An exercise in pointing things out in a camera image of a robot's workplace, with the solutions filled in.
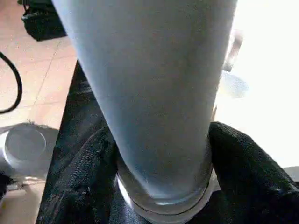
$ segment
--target black fabric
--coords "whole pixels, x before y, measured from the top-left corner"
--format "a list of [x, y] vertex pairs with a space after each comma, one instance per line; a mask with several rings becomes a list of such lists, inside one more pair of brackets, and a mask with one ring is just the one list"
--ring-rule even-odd
[[22, 16], [24, 27], [37, 41], [66, 36], [64, 27], [50, 0], [30, 0]]
[[299, 190], [249, 136], [222, 123], [209, 130], [212, 161], [233, 219], [245, 223], [299, 222]]
[[[189, 224], [298, 223], [298, 189], [249, 136], [213, 122], [221, 191]], [[148, 224], [115, 185], [117, 147], [80, 65], [67, 98], [37, 224]]]

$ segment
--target tiled floor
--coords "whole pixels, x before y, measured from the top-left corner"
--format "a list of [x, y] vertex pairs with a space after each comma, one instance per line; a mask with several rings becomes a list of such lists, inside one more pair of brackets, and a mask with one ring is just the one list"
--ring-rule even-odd
[[[16, 0], [0, 0], [0, 51], [15, 64], [23, 83], [20, 105], [0, 115], [0, 127], [33, 121], [59, 129], [76, 53], [68, 37], [36, 42], [25, 31], [23, 12]], [[12, 105], [16, 94], [15, 77], [0, 60], [0, 110]], [[0, 223], [35, 223], [43, 188], [38, 184], [9, 192], [0, 208]]]

